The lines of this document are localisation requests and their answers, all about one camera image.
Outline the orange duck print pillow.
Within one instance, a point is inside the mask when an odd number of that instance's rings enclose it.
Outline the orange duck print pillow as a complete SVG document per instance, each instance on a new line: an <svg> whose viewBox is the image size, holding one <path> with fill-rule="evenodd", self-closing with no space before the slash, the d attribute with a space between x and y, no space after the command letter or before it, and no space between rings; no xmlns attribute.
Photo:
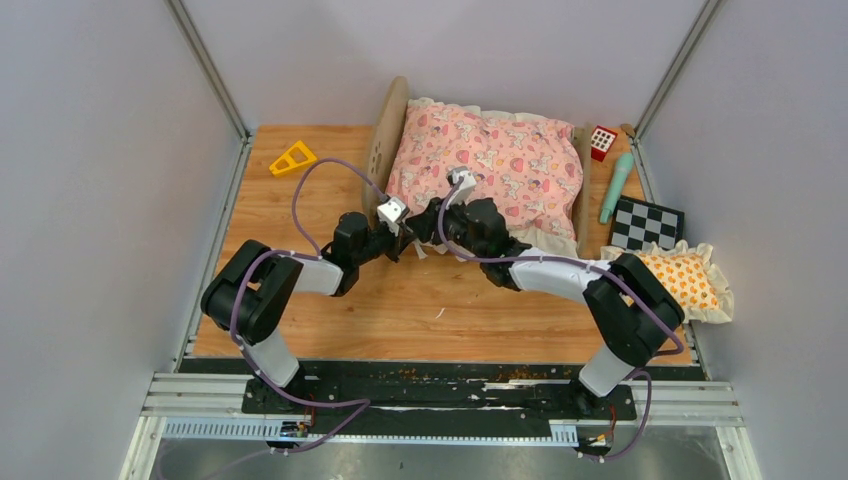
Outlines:
<svg viewBox="0 0 848 480"><path fill-rule="evenodd" d="M670 249L655 242L640 250L605 246L601 248L601 259L614 260L624 253L638 257L672 295L683 310L684 324L725 324L733 320L733 292L720 268L711 261L712 245L690 247L681 240Z"/></svg>

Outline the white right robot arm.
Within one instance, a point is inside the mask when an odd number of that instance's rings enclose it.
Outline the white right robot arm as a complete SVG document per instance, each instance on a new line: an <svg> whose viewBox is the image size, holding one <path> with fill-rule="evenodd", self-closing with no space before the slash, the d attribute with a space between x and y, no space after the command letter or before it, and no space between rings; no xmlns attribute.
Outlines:
<svg viewBox="0 0 848 480"><path fill-rule="evenodd" d="M578 374L571 403L596 417L611 403L611 391L636 369L661 355L684 312L672 294L636 255L589 261L545 252L512 236L490 198L445 206L440 198L405 221L423 243L444 245L480 265L493 284L546 293L584 304L603 344Z"/></svg>

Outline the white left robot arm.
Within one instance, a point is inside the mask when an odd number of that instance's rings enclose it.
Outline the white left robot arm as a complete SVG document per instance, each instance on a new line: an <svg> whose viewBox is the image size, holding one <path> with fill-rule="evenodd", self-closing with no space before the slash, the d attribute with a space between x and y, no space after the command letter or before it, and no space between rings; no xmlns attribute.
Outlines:
<svg viewBox="0 0 848 480"><path fill-rule="evenodd" d="M257 375L271 383L268 400L283 413L306 400L300 368L279 324L292 295L343 296L359 279L360 267L380 256L396 262L415 240L404 223L371 226L363 213L342 215L332 240L317 256L273 250L247 240L204 291L200 307L222 330L234 335Z"/></svg>

